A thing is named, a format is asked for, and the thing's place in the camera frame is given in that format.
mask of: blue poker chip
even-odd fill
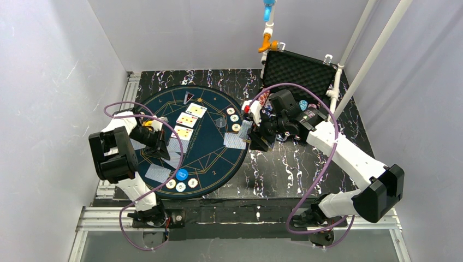
[[[177,178],[177,180],[183,181],[187,179],[188,171],[185,169],[180,169],[179,171],[177,171],[177,174],[175,174],[175,177]]]
[[[299,106],[301,107],[302,111],[305,111],[307,109],[308,103],[305,100],[299,101]]]

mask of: robotic arm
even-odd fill
[[[134,115],[132,111],[119,112],[115,116]],[[88,137],[93,162],[101,180],[121,188],[135,201],[150,191],[137,172],[138,160],[130,139],[150,149],[150,154],[170,159],[164,140],[162,124],[157,121],[141,123],[135,117],[113,118],[101,132]],[[154,193],[135,202],[136,213],[129,214],[143,223],[155,225],[165,218],[165,211]]]
[[[250,142],[250,149],[270,150],[276,135],[286,134],[327,155],[331,152],[334,126],[325,115],[310,106],[303,111],[288,90],[272,94],[269,102],[273,108],[271,116],[262,112],[258,100],[252,105],[246,101],[242,107],[244,111],[249,106],[250,111],[245,114],[248,120],[243,122],[240,137]],[[358,189],[320,196],[309,210],[293,217],[292,226],[304,228],[345,215],[360,215],[376,223],[402,198],[403,170],[395,164],[389,168],[371,158],[344,135],[338,137],[333,161],[355,181]]]

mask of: orange connector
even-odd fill
[[[278,41],[273,41],[270,43],[270,34],[264,35],[264,41],[262,42],[262,47],[259,48],[259,53],[263,53],[267,50],[278,51]]]

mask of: black marble surface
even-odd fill
[[[216,88],[242,104],[252,99],[262,86],[260,69],[187,70],[143,72],[136,102],[174,85],[195,84]],[[348,87],[341,77],[341,95]],[[372,150],[352,99],[338,120],[340,131],[372,156]],[[246,159],[223,187],[204,198],[285,198],[300,197],[321,171],[327,156],[312,146],[301,146],[297,141],[275,145],[270,152],[249,151]],[[346,192],[355,189],[353,181],[332,163],[313,196],[324,193]]]

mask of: white robotic arm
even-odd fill
[[[308,144],[330,154],[335,130],[326,116],[314,108],[302,111],[287,90],[272,94],[269,101],[274,110],[277,108],[273,117],[261,112],[258,100],[252,105],[246,101],[242,107],[244,112],[248,108],[245,115],[249,120],[243,121],[240,137],[251,143],[250,149],[266,151],[266,145],[273,144],[275,135],[291,130],[293,135],[302,136]],[[398,165],[389,168],[375,160],[342,134],[337,139],[333,161],[354,180],[358,189],[322,195],[315,202],[318,206],[312,208],[313,220],[360,215],[376,223],[402,198],[403,170]]]
[[[133,115],[133,112],[125,111],[115,116],[130,115]],[[151,127],[155,132],[160,131],[162,124],[152,121]],[[89,137],[93,159],[100,179],[108,180],[116,187],[121,188],[132,201],[150,191],[136,171],[138,162],[136,156],[131,154],[134,150],[129,139],[133,138],[132,132],[134,130],[137,132],[143,129],[146,127],[141,127],[135,117],[113,118],[101,132]],[[135,201],[135,209],[148,211],[156,204],[156,195],[152,193],[139,201]]]

